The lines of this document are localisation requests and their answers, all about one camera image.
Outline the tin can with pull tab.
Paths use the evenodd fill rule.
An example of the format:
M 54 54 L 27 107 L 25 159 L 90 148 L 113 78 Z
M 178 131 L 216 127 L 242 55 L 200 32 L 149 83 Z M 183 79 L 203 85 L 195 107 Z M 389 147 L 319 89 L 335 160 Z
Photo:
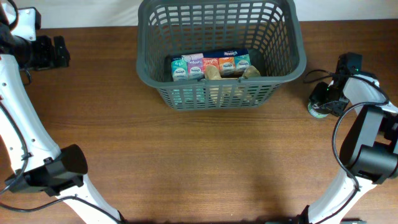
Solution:
M 315 108 L 314 104 L 311 101 L 308 102 L 307 110 L 315 118 L 325 118 L 330 114 L 329 111 L 318 110 L 317 108 Z

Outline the beige powder food pouch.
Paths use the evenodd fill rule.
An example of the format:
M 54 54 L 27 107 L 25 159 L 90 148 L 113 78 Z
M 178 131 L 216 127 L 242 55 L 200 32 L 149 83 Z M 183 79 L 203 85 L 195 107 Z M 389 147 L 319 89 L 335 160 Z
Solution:
M 261 74 L 259 70 L 250 65 L 246 68 L 241 76 L 243 79 L 257 78 Z M 220 71 L 214 66 L 209 65 L 205 68 L 205 78 L 207 80 L 222 80 Z M 245 87 L 233 87 L 232 85 L 226 85 L 221 87 L 210 87 L 210 98 L 213 103 L 220 106 L 227 106 L 232 99 L 237 98 L 238 100 L 251 101 L 252 96 L 249 93 L 245 93 Z

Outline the grey plastic shopping basket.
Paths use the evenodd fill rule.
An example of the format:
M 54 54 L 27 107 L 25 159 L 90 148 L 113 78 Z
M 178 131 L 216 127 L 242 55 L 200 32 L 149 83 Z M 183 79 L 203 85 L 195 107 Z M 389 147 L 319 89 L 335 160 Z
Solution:
M 137 74 L 175 110 L 252 108 L 305 70 L 292 0 L 145 0 Z

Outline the multipack of tissue packets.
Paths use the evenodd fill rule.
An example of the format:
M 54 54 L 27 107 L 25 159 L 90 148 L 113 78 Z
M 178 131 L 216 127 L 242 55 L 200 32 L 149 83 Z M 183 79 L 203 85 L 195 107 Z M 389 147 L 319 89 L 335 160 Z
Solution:
M 250 66 L 248 49 L 213 50 L 171 57 L 173 81 L 220 80 L 242 75 Z

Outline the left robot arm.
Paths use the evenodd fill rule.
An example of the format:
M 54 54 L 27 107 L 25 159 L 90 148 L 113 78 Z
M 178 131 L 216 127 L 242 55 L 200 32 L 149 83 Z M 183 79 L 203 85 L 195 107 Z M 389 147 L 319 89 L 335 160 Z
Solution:
M 91 183 L 81 148 L 57 145 L 25 91 L 21 71 L 64 68 L 69 61 L 62 36 L 24 39 L 1 27 L 1 136 L 14 171 L 1 192 L 44 192 L 55 200 L 36 210 L 64 202 L 85 223 L 125 223 Z

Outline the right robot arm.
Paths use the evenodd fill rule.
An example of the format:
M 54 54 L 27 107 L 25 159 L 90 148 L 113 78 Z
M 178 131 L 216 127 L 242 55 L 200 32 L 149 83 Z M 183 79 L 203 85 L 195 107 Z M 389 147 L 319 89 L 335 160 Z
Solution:
M 330 83 L 314 81 L 307 109 L 316 118 L 338 118 L 331 147 L 340 169 L 326 192 L 292 223 L 344 223 L 361 197 L 397 177 L 397 107 L 377 76 L 363 71 L 362 60 L 360 54 L 342 54 L 335 72 L 326 72 Z

